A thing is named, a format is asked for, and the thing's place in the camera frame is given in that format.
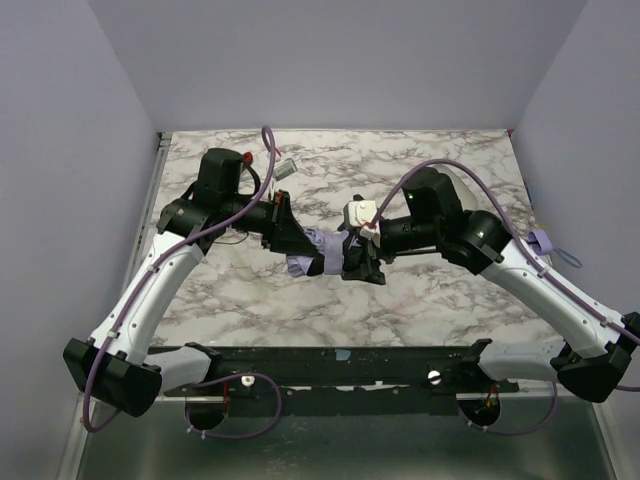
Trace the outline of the lilac umbrella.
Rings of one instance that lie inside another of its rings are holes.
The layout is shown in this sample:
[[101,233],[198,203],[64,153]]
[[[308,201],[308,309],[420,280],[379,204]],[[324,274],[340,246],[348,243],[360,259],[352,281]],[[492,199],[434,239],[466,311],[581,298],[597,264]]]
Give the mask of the lilac umbrella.
[[[347,240],[346,231],[327,233],[317,229],[304,232],[315,249],[313,256],[287,255],[287,271],[293,278],[313,275],[340,275],[342,273],[344,254],[343,243]],[[531,230],[525,237],[526,244],[537,254],[557,255],[561,260],[574,268],[582,268],[583,263],[566,250],[552,244],[545,230]]]

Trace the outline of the beige zippered umbrella case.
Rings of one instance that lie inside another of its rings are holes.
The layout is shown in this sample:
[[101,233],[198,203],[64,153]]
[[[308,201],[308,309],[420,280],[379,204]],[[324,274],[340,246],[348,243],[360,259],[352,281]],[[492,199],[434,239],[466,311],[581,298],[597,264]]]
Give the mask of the beige zippered umbrella case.
[[450,178],[463,210],[476,210],[478,208],[478,200],[475,194],[453,170],[446,165],[436,166],[436,170]]

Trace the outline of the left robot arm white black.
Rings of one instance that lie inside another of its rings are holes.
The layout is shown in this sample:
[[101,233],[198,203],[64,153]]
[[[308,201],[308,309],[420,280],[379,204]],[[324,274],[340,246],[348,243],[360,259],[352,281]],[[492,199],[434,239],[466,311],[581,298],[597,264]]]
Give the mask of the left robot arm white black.
[[268,182],[256,178],[252,194],[240,193],[241,174],[252,170],[247,155],[211,148],[196,180],[163,208],[149,253],[112,312],[88,339],[72,338],[63,350],[87,400],[139,417],[159,394],[210,376],[216,359],[208,347],[188,344],[166,355],[148,350],[177,290],[227,229],[259,234],[264,248],[292,262],[294,274],[328,272],[325,241],[299,225],[287,192],[264,201]]

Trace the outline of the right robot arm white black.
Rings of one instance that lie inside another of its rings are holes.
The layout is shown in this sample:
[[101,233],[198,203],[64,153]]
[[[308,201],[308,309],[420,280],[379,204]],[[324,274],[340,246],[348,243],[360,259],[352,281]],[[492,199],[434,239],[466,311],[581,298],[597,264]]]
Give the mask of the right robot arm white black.
[[407,216],[386,219],[384,204],[355,197],[344,207],[346,280],[383,284],[381,263],[433,248],[449,263],[509,292],[553,327],[557,342],[479,341],[471,367],[494,381],[557,382],[575,396],[604,402],[621,380],[639,344],[639,315],[603,305],[559,275],[517,235],[497,209],[471,210],[459,165],[420,165],[393,188]]

